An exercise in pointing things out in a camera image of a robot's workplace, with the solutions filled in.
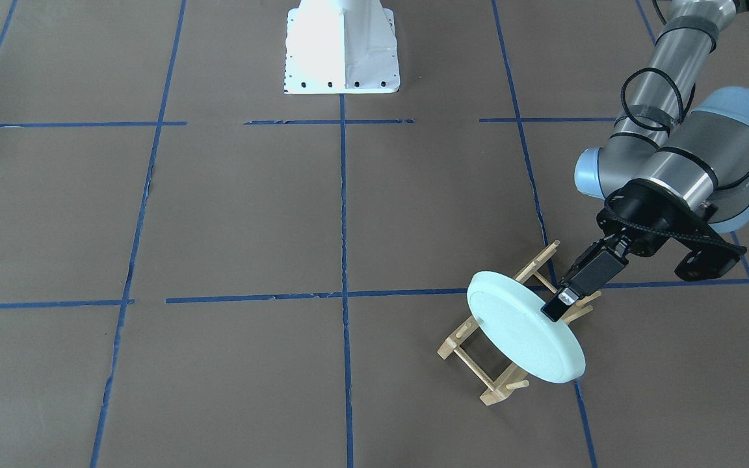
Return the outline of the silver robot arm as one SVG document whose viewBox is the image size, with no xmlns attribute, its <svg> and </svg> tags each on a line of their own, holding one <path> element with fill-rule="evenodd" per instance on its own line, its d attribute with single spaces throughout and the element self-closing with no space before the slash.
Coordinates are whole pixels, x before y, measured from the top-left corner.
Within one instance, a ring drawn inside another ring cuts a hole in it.
<svg viewBox="0 0 749 468">
<path fill-rule="evenodd" d="M 674 1 L 645 68 L 620 92 L 604 146 L 580 154 L 580 193 L 603 200 L 603 237 L 565 273 L 541 308 L 556 322 L 628 264 L 672 239 L 687 255 L 683 281 L 722 278 L 746 254 L 724 234 L 749 222 L 749 88 L 727 86 L 692 106 L 696 80 L 720 33 L 749 1 Z"/>
</svg>

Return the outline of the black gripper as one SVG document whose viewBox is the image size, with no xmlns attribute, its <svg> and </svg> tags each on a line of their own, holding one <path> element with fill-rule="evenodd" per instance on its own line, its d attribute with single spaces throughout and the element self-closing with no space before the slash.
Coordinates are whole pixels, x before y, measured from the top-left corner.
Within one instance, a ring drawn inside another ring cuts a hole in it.
<svg viewBox="0 0 749 468">
<path fill-rule="evenodd" d="M 656 254 L 676 232 L 680 217 L 681 200 L 656 183 L 628 183 L 609 194 L 596 217 L 603 238 L 574 261 L 541 312 L 558 322 L 578 300 L 615 278 L 627 266 L 627 254 Z"/>
</svg>

